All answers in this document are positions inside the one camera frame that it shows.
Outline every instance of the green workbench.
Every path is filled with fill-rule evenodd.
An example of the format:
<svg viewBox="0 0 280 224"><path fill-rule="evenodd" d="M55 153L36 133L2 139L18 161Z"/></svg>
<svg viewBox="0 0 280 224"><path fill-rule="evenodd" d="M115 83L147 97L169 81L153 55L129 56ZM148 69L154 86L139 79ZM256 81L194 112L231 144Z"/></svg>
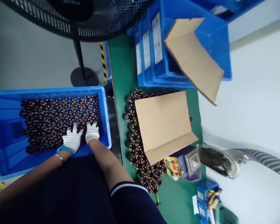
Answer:
<svg viewBox="0 0 280 224"><path fill-rule="evenodd" d="M132 166L126 159L128 148L125 146L127 141L128 122L123 119L126 113L125 107L127 102L125 97L130 94L132 90L138 88L137 81L137 66L136 66L136 52L135 39L133 37L121 35L110 41L110 63L112 69L112 79L114 86L116 113L118 120L121 152L123 166L129 175L136 178L136 168ZM161 88L143 88L141 90L145 93L158 93L169 91ZM196 89L188 89L187 102L189 107L189 114L193 118L192 131L198 137L198 141L193 145L202 144L202 127L201 118L198 105L198 94ZM163 180L162 186L159 187L159 199L162 204L159 209L164 219L168 223L199 223L199 217L193 213L192 196L196 194L196 185L200 182L190 183L184 179L178 181L172 180L168 175L161 177ZM202 167L202 180L206 179L205 166ZM152 199L156 202L156 196L151 194Z"/></svg>

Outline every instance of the white work glove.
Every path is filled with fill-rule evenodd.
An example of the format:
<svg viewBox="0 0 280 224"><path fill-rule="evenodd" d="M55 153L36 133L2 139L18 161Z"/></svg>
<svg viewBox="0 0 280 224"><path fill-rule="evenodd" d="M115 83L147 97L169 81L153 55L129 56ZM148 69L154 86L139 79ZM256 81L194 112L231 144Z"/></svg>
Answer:
<svg viewBox="0 0 280 224"><path fill-rule="evenodd" d="M76 153L81 143L81 135L83 134L83 131L84 130L81 129L79 133L77 133L77 123L74 123L72 130L71 128L68 128L66 135L62 136L63 145L72 148L74 153Z"/></svg>
<svg viewBox="0 0 280 224"><path fill-rule="evenodd" d="M100 134L99 134L99 127L96 126L97 122L96 120L91 125L90 122L87 122L87 131L85 135L86 143L88 144L90 140L97 139L99 140Z"/></svg>

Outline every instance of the flexible duct hose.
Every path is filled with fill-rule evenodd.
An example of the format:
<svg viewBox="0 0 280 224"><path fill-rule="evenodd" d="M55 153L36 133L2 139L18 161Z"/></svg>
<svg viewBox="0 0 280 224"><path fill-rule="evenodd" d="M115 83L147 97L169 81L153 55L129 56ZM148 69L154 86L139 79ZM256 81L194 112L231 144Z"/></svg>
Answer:
<svg viewBox="0 0 280 224"><path fill-rule="evenodd" d="M250 160L256 161L280 175L280 159L255 149L235 149L245 154Z"/></svg>

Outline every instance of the teal watch strap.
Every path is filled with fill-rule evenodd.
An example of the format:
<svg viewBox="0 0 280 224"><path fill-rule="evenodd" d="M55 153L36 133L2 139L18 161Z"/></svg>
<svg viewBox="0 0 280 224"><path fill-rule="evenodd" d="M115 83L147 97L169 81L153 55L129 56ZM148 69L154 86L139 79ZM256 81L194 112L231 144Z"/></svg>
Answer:
<svg viewBox="0 0 280 224"><path fill-rule="evenodd" d="M66 147L65 145L60 146L57 149L57 152L59 152L60 150L66 150L67 152L69 152L69 154L71 154L71 156L74 154L74 152L69 147Z"/></svg>

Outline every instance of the dark sleeve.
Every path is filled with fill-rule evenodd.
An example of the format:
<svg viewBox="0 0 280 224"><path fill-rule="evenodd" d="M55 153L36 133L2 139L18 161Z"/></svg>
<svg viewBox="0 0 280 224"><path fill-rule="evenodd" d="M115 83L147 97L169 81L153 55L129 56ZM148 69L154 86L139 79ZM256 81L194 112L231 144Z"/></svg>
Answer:
<svg viewBox="0 0 280 224"><path fill-rule="evenodd" d="M118 224L166 223L147 189L134 182L121 182L111 192L111 205Z"/></svg>

